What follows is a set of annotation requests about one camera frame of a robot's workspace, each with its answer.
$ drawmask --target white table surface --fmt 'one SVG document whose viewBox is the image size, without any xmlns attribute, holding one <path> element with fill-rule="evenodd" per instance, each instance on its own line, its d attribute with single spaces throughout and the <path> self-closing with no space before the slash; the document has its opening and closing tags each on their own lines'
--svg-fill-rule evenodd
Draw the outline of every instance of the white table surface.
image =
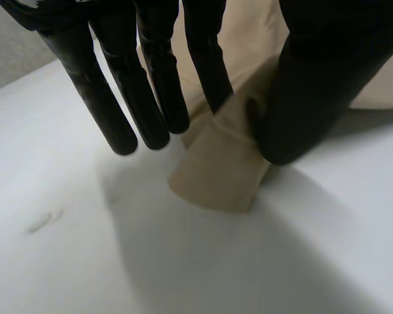
<svg viewBox="0 0 393 314">
<path fill-rule="evenodd" d="M 171 193 L 183 154 L 115 156 L 58 62 L 1 89 L 0 314 L 393 313 L 393 112 L 348 116 L 246 216 Z"/>
</svg>

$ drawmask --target robotic hand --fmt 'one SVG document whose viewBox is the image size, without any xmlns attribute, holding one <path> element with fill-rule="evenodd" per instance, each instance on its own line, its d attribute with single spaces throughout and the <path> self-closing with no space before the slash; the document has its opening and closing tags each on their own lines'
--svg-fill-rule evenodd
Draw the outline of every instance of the robotic hand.
<svg viewBox="0 0 393 314">
<path fill-rule="evenodd" d="M 144 143 L 161 149 L 169 142 L 169 132 L 188 128 L 170 44 L 178 0 L 0 0 L 0 5 L 19 24 L 40 34 L 117 154 L 133 153 L 138 140 L 99 68 L 89 24 Z M 216 111 L 233 93 L 217 43 L 225 0 L 186 0 L 184 6 L 189 50 L 207 100 Z M 136 52 L 136 17 L 162 113 Z"/>
</svg>

